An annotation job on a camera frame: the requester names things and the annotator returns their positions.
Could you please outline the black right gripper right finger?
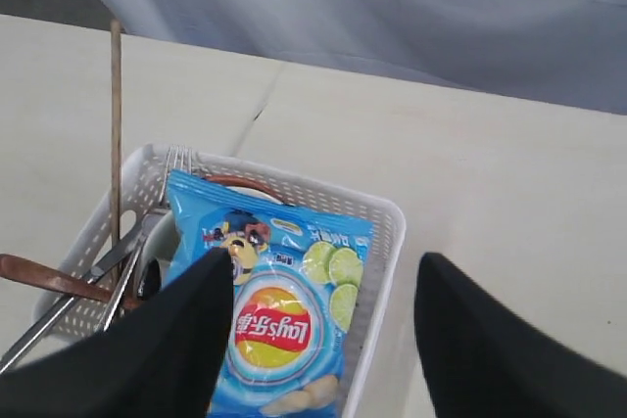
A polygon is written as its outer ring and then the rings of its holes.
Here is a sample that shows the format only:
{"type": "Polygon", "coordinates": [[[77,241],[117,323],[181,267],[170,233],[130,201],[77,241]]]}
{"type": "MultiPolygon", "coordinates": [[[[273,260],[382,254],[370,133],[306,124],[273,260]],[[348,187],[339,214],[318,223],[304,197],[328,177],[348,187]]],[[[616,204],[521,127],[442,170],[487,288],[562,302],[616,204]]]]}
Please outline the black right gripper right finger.
{"type": "Polygon", "coordinates": [[[541,332],[448,258],[422,256],[417,352],[438,417],[623,417],[626,379],[541,332]]]}

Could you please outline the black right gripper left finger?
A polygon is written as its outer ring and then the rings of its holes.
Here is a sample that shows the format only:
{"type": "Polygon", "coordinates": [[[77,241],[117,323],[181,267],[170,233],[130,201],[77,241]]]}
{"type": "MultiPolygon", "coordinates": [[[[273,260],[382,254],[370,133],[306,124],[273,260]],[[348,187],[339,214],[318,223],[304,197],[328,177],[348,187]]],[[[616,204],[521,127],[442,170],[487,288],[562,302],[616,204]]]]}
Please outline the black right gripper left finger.
{"type": "Polygon", "coordinates": [[[2,375],[1,414],[204,417],[231,321],[231,256],[212,249],[108,330],[2,375]]]}

